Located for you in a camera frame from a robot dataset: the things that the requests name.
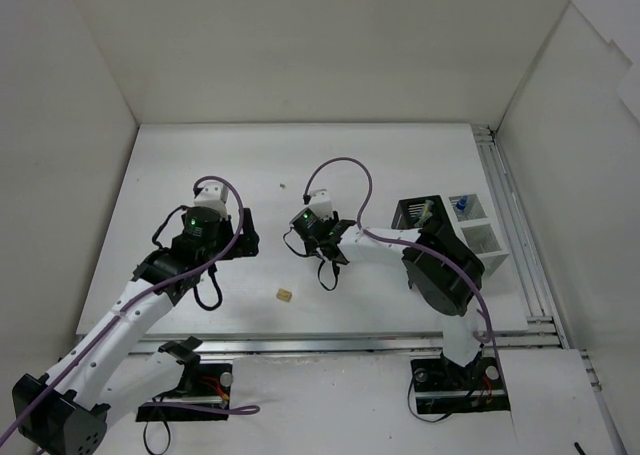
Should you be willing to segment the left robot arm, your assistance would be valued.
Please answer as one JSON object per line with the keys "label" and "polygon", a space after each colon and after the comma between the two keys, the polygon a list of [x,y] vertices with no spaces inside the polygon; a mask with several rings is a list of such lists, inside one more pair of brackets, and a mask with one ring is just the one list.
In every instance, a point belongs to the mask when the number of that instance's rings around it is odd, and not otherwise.
{"label": "left robot arm", "polygon": [[23,375],[12,389],[14,433],[49,454],[92,454],[107,431],[155,397],[191,393],[201,358],[195,337],[170,341],[131,374],[119,367],[130,351],[221,260],[254,257],[259,236],[250,209],[239,221],[208,207],[180,206],[182,232],[158,244],[134,270],[108,313],[85,338],[43,375]]}

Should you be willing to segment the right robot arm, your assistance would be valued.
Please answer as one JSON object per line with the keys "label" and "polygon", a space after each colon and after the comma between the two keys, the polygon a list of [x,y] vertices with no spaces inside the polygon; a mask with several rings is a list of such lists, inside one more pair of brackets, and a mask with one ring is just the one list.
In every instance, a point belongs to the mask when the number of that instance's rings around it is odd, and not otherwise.
{"label": "right robot arm", "polygon": [[371,229],[336,216],[322,219],[305,208],[291,220],[290,230],[300,237],[304,258],[318,258],[334,272],[352,263],[402,270],[408,286],[451,319],[442,329],[445,380],[464,387],[477,377],[476,359],[483,342],[472,300],[482,288],[485,267],[450,223],[436,220],[422,228]]}

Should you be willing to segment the clear glue bottle blue cap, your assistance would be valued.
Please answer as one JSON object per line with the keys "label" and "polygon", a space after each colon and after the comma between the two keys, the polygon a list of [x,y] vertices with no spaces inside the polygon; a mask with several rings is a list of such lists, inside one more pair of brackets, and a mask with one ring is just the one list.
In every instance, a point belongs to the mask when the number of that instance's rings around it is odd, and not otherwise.
{"label": "clear glue bottle blue cap", "polygon": [[469,196],[468,195],[463,195],[460,198],[457,199],[454,208],[458,211],[463,213],[467,206],[468,206],[468,202],[469,202]]}

